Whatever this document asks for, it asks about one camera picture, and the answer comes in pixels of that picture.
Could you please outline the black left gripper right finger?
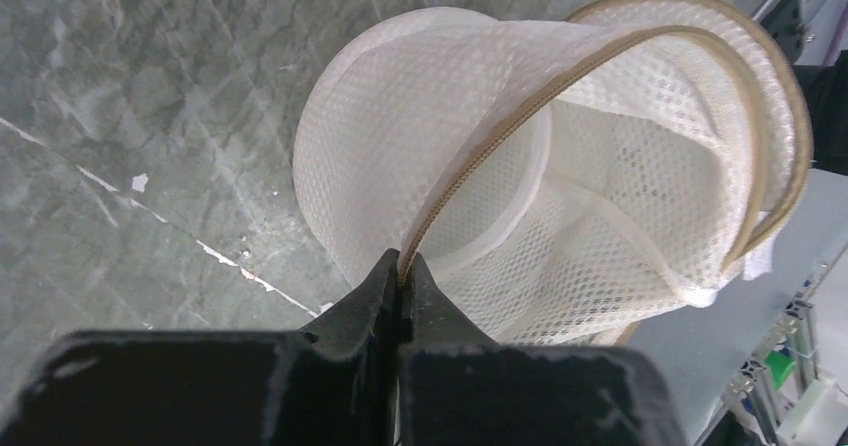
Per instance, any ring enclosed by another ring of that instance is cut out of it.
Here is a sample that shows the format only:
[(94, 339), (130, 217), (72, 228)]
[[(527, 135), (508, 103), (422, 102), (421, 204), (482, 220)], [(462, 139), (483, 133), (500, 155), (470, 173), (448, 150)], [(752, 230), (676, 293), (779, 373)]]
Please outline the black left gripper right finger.
[(682, 445), (667, 383), (622, 347), (499, 344), (438, 288), (422, 257), (404, 275), (404, 445)]

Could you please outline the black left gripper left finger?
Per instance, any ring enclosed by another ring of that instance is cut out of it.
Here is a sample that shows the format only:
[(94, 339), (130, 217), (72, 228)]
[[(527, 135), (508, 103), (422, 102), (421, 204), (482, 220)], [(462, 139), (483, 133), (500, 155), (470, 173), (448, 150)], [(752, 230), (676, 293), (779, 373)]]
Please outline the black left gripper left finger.
[(38, 359), (5, 445), (389, 445), (398, 254), (307, 325), (77, 331)]

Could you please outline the beige mesh laundry bag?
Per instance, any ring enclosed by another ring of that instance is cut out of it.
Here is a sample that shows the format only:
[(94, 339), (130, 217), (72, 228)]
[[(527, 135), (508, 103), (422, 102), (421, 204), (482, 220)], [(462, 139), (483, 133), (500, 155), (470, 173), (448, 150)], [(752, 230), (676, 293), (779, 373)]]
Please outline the beige mesh laundry bag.
[(598, 0), (374, 25), (317, 80), (292, 172), (349, 282), (396, 249), (495, 340), (608, 344), (745, 275), (811, 158), (797, 77), (745, 13)]

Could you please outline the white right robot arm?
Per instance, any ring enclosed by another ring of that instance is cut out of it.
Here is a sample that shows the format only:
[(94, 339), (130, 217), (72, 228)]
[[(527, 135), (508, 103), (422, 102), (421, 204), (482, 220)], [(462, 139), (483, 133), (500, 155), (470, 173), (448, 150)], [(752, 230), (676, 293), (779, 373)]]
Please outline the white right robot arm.
[(847, 50), (833, 65), (794, 65), (810, 113), (815, 169), (847, 175)]

